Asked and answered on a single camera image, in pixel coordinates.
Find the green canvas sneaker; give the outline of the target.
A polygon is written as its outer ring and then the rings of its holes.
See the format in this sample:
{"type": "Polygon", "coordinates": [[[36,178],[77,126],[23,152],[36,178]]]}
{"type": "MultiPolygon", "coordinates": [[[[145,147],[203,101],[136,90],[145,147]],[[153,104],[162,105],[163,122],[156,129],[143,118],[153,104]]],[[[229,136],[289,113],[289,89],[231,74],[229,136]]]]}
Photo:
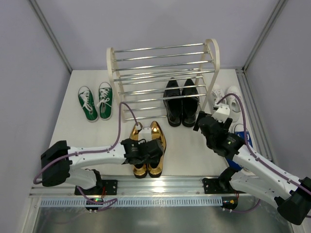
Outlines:
{"type": "Polygon", "coordinates": [[[87,86],[82,86],[78,90],[78,101],[89,122],[98,120],[98,113],[94,104],[94,97],[87,86]]]}
{"type": "Polygon", "coordinates": [[[114,95],[111,85],[107,82],[103,82],[99,86],[99,116],[102,120],[109,120],[112,116],[112,105],[114,95]]]}

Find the black leather shoe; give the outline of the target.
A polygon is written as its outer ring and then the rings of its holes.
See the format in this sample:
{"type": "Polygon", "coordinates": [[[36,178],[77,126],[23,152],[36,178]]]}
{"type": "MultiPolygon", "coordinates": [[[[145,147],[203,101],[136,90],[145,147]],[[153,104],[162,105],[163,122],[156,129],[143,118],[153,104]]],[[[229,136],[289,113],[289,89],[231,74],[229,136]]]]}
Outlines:
{"type": "Polygon", "coordinates": [[[182,100],[179,98],[180,96],[181,92],[178,82],[175,78],[171,78],[166,85],[163,102],[167,110],[168,123],[172,127],[177,127],[181,124],[182,100]]]}
{"type": "Polygon", "coordinates": [[[182,96],[182,124],[185,127],[193,127],[196,122],[196,112],[199,105],[199,93],[194,87],[192,79],[187,79],[181,92],[182,96]]]}

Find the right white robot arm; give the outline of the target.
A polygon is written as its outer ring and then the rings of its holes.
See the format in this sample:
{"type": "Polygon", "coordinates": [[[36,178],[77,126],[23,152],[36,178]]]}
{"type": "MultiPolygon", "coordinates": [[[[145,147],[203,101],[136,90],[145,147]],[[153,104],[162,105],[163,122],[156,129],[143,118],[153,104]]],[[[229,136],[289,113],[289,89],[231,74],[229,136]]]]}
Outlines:
{"type": "Polygon", "coordinates": [[[242,170],[227,168],[219,176],[221,187],[231,186],[257,197],[275,207],[290,223],[301,225],[311,210],[311,179],[292,175],[261,156],[247,141],[229,132],[231,122],[229,118],[219,122],[211,114],[200,111],[193,128],[201,131],[207,147],[214,153],[253,173],[248,176],[242,170]]]}

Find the white sneaker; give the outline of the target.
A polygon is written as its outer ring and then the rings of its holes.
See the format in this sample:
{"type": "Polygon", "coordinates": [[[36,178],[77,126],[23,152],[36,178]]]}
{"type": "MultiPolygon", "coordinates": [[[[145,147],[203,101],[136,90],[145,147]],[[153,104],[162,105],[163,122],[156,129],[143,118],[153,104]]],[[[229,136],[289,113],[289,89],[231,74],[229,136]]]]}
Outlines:
{"type": "Polygon", "coordinates": [[[218,84],[214,84],[212,91],[210,93],[208,103],[210,107],[210,111],[212,113],[215,112],[214,105],[219,102],[220,99],[224,97],[224,92],[218,84]]]}
{"type": "MultiPolygon", "coordinates": [[[[230,93],[237,95],[239,98],[241,97],[241,93],[236,86],[230,86],[227,89],[226,94],[230,94],[230,93]]],[[[230,109],[229,117],[232,118],[233,122],[237,122],[239,120],[239,118],[241,116],[241,112],[242,112],[239,101],[237,100],[237,98],[235,96],[230,95],[230,96],[226,97],[226,103],[230,109]]]]}

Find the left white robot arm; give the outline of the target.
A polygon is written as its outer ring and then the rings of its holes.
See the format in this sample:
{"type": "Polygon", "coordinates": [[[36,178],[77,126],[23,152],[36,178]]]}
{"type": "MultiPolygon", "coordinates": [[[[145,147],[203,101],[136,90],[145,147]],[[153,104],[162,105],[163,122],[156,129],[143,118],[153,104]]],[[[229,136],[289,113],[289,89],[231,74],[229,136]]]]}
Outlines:
{"type": "Polygon", "coordinates": [[[114,146],[93,148],[70,147],[65,140],[58,141],[41,155],[41,183],[44,187],[70,183],[88,190],[99,184],[100,177],[97,171],[86,167],[155,163],[163,152],[159,139],[127,138],[114,146]]]}

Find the gold loafer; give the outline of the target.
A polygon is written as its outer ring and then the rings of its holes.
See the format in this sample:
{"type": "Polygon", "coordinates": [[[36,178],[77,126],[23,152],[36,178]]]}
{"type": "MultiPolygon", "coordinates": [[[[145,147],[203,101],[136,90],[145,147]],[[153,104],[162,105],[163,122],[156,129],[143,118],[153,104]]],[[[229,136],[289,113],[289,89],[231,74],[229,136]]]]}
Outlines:
{"type": "Polygon", "coordinates": [[[153,121],[150,125],[151,127],[151,137],[152,139],[158,139],[163,147],[163,153],[157,163],[148,164],[148,174],[152,178],[158,178],[162,174],[163,170],[163,161],[164,161],[164,154],[166,150],[166,138],[164,132],[162,131],[159,123],[157,121],[153,121]]]}
{"type": "MultiPolygon", "coordinates": [[[[130,139],[138,141],[138,134],[142,130],[142,124],[138,122],[134,125],[132,128],[132,131],[130,133],[130,139]]],[[[147,175],[147,165],[146,164],[139,164],[133,166],[133,174],[136,178],[142,179],[145,178],[147,175]]]]}

